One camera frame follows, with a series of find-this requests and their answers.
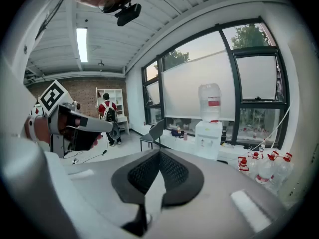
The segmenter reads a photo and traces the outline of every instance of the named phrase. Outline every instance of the red jacket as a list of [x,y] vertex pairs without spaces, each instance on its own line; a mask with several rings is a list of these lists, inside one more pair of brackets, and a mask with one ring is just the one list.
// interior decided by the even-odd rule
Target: red jacket
[[[105,103],[106,106],[108,107],[110,101],[104,101],[104,103]],[[116,105],[115,105],[115,103],[112,103],[112,108],[113,108],[114,110],[116,110]],[[103,114],[104,114],[105,107],[103,106],[103,104],[100,104],[100,105],[99,105],[98,111],[99,111],[99,113],[103,113]]]

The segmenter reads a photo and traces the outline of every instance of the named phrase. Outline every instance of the window frame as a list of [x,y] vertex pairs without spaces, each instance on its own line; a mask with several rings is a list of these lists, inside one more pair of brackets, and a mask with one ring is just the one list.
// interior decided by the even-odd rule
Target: window frame
[[[153,64],[154,62],[157,62],[158,66],[158,75],[150,80],[147,81],[147,67]],[[161,119],[164,119],[164,106],[163,106],[163,91],[162,91],[162,80],[161,80],[161,70],[162,66],[159,65],[158,59],[153,59],[151,62],[146,64],[145,66],[142,67],[142,88],[143,88],[143,101],[144,101],[144,113],[145,113],[145,124],[151,124],[149,121],[149,112],[150,109],[158,109],[160,108],[160,113],[161,113]],[[147,105],[147,100],[146,100],[146,86],[153,84],[155,82],[159,82],[159,104],[155,105]]]
[[[270,35],[272,46],[257,46],[257,47],[248,47],[248,48],[241,48],[241,49],[231,49],[230,45],[228,43],[228,40],[223,32],[223,29],[229,28],[229,27],[235,27],[235,26],[241,26],[241,25],[248,25],[248,24],[262,24],[262,26],[265,26],[267,31],[266,34]],[[287,112],[288,107],[290,105],[290,96],[289,96],[289,84],[288,84],[288,76],[287,71],[285,67],[285,63],[283,60],[283,57],[281,55],[280,49],[277,45],[276,39],[274,38],[273,34],[271,33],[271,30],[268,28],[267,24],[262,20],[261,17],[258,18],[251,18],[251,19],[243,19],[243,20],[237,20],[232,21],[224,24],[216,24],[214,27],[208,28],[206,30],[203,30],[199,33],[196,33],[178,43],[171,46],[158,56],[154,58],[150,63],[148,63],[146,66],[142,67],[142,84],[143,84],[143,99],[144,99],[144,108],[145,108],[145,119],[146,124],[149,123],[149,116],[148,116],[148,109],[155,109],[160,108],[161,111],[161,119],[164,120],[164,128],[166,130],[172,130],[170,128],[167,128],[167,122],[166,117],[164,114],[164,98],[163,98],[163,85],[162,85],[162,73],[165,71],[165,62],[164,57],[170,53],[171,51],[178,49],[180,46],[191,42],[197,38],[200,38],[204,35],[213,33],[213,32],[219,32],[223,42],[224,46],[229,58],[232,74],[233,74],[233,80],[234,80],[234,87],[235,87],[235,120],[234,120],[234,126],[233,126],[233,132],[232,132],[232,139],[231,141],[226,141],[228,143],[231,143],[232,145],[248,145],[247,143],[239,142],[237,141],[238,137],[238,131],[239,131],[239,123],[240,123],[240,110],[242,108],[252,108],[252,109],[280,109],[283,110],[284,114]],[[281,74],[281,81],[282,81],[282,88],[283,88],[283,95],[284,100],[282,102],[276,101],[276,100],[243,100],[242,99],[242,87],[241,87],[241,81],[240,81],[240,73],[237,65],[237,58],[241,57],[249,57],[249,56],[275,56],[276,61],[278,63],[280,74]],[[146,75],[146,68],[157,61],[158,65],[158,76],[146,81],[147,75]],[[146,106],[146,100],[145,100],[145,87],[151,83],[154,83],[158,81],[159,82],[159,99],[160,104],[159,105],[151,105]],[[278,131],[277,137],[275,139],[274,147],[281,149],[286,132],[287,132],[287,126],[288,126],[288,120],[289,120],[289,114],[287,114],[286,118],[282,122],[281,130]],[[257,146],[259,143],[256,144],[250,144],[252,147]],[[266,147],[271,147],[272,144],[268,143],[266,144]]]

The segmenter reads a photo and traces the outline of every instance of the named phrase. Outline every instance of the black pants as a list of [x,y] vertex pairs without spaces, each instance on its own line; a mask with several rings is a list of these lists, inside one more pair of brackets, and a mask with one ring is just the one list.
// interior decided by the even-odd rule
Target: black pants
[[[110,142],[110,144],[112,145],[114,143],[114,139],[111,138],[110,133],[106,133],[106,136],[108,137],[108,140]],[[116,139],[117,142],[122,142],[121,137]]]

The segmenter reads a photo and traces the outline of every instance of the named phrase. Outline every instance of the plastic bottle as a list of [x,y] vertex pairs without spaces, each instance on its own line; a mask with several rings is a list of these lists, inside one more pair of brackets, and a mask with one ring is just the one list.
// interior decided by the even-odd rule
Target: plastic bottle
[[255,181],[260,184],[266,184],[274,175],[276,169],[274,160],[277,158],[278,153],[273,151],[271,155],[267,154],[267,156],[268,158],[265,157],[265,159],[257,165],[258,174],[255,178]]
[[284,161],[278,166],[275,174],[272,176],[272,180],[270,181],[270,184],[271,184],[271,190],[273,190],[274,192],[278,192],[281,185],[285,182],[285,180],[291,174],[293,170],[293,167],[290,163],[292,157],[293,156],[291,154],[286,153],[286,156],[284,157]]
[[263,159],[264,156],[263,154],[262,158],[259,157],[258,152],[255,152],[251,159],[248,161],[248,167],[249,167],[249,177],[252,179],[255,179],[258,173],[258,163],[262,162],[260,159]]
[[218,84],[200,85],[198,96],[201,118],[207,122],[218,120],[221,110],[221,91]]
[[262,144],[260,145],[259,151],[260,151],[260,152],[264,152],[265,146],[266,146],[266,139],[264,139],[264,141],[263,141]]
[[247,166],[247,159],[245,157],[238,157],[238,170],[249,175],[249,167]]

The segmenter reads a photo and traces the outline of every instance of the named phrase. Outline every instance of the red brick wall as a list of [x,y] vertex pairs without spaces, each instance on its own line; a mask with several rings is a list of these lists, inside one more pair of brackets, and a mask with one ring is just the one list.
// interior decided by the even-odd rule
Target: red brick wall
[[[129,119],[125,79],[81,77],[62,79],[58,81],[70,93],[72,99],[81,104],[81,113],[96,118],[98,118],[98,114],[95,109],[96,88],[122,89],[124,114]],[[51,83],[52,81],[36,83],[28,86],[27,88],[36,98],[38,98],[38,96],[40,96]]]

